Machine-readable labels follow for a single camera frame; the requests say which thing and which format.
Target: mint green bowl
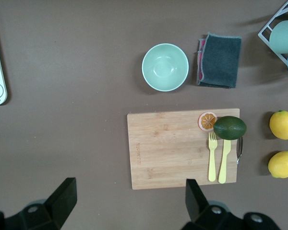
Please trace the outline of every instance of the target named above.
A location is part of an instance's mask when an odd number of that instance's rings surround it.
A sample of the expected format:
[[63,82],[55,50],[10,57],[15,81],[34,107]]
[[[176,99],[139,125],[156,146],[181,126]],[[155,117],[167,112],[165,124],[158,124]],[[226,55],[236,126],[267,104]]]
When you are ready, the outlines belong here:
[[152,47],[142,62],[145,81],[155,90],[171,91],[180,87],[189,72],[187,56],[173,44]]

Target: orange slice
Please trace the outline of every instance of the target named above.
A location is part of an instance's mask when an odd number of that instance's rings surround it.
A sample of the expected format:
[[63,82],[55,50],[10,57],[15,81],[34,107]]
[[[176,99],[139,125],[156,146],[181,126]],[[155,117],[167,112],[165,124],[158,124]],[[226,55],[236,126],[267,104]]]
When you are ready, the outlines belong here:
[[213,125],[215,124],[216,120],[216,114],[212,112],[205,112],[200,115],[198,119],[198,126],[201,130],[209,132],[213,130]]

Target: plastic fork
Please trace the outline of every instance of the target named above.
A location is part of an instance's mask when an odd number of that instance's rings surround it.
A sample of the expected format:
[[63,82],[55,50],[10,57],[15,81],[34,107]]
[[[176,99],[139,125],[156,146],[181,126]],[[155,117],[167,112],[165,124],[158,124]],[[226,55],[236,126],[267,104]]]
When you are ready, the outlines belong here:
[[208,146],[210,150],[208,179],[212,182],[216,180],[215,150],[217,148],[217,140],[214,132],[209,133]]

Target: yellow lemon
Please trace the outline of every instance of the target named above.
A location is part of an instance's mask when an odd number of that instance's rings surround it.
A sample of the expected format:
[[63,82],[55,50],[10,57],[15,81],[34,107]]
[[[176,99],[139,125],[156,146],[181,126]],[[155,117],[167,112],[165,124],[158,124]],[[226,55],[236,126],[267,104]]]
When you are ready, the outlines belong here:
[[268,163],[268,169],[275,178],[288,177],[288,151],[275,154]]
[[270,118],[270,129],[280,139],[288,140],[288,111],[278,111]]

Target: white dish rack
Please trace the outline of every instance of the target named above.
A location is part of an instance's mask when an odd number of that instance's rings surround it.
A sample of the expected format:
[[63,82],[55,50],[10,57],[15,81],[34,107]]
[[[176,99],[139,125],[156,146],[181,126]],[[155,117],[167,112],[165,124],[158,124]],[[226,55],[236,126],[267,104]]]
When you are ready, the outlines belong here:
[[[259,32],[258,36],[260,39],[271,49],[270,47],[270,34],[276,26],[276,17],[288,13],[288,1],[279,9],[279,11],[271,18],[271,20],[264,26],[264,28]],[[286,65],[288,55],[275,53]]]

